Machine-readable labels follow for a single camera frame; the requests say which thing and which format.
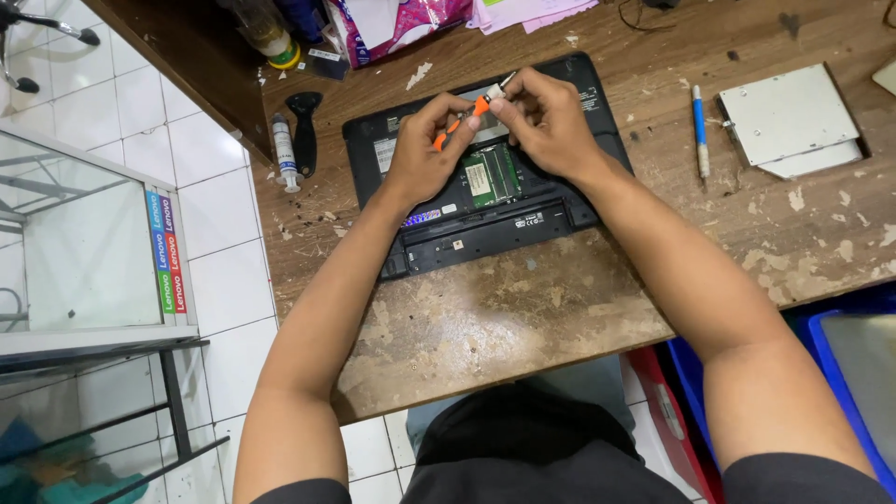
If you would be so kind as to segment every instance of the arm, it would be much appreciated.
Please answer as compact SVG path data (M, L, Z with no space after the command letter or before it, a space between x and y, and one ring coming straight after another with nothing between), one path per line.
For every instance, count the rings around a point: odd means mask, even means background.
M792 452L828 457L874 477L824 376L765 292L600 150L574 86L529 68L506 90L521 99L515 106L494 100L491 109L512 141L589 198L672 326L699 355L722 469L745 456Z
M330 394L395 233L408 212L444 186L478 128L471 117L442 152L435 130L469 101L443 94L401 121L389 175L280 326L246 415L235 504L282 485L330 478L348 485Z

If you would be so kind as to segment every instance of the black t-shirt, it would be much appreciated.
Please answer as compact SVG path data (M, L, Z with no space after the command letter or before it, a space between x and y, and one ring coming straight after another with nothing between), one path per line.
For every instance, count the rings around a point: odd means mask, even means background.
M738 460L723 475L732 504L892 503L874 479L818 456ZM433 420L401 500L407 503L690 502L644 467L625 429L595 404L523 384L476 393ZM294 482L253 504L349 504L329 479Z

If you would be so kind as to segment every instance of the tissue box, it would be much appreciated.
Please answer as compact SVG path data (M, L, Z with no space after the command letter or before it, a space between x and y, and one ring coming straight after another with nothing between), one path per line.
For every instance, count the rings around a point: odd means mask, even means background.
M324 0L341 49L358 68L472 15L472 0Z

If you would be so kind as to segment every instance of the hand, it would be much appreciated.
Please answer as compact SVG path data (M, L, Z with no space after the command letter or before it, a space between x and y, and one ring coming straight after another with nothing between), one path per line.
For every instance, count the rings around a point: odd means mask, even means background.
M514 103L494 99L489 109L510 130L510 144L518 143L542 169L578 185L607 165L574 85L526 67L504 92Z
M472 101L444 92L418 113L402 117L395 154L381 189L399 198L408 211L438 194L476 135L479 117L464 119L441 152L435 149L433 141L439 130L453 124L457 114L472 105Z

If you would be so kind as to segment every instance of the person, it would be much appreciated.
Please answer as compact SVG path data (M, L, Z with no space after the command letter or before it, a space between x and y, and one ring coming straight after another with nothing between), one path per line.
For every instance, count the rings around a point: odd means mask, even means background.
M493 100L491 110L511 144L588 197L700 357L727 500L890 502L823 375L765 292L600 150L575 87L523 68L505 90L513 101ZM234 504L350 502L331 391L398 228L442 189L479 119L466 118L443 152L432 146L435 134L469 106L443 93L401 120L383 184L273 342L243 428ZM688 502L644 466L630 419L613 411L622 391L606 376L618 376L618 364L589 364L412 409L417 465L402 501Z

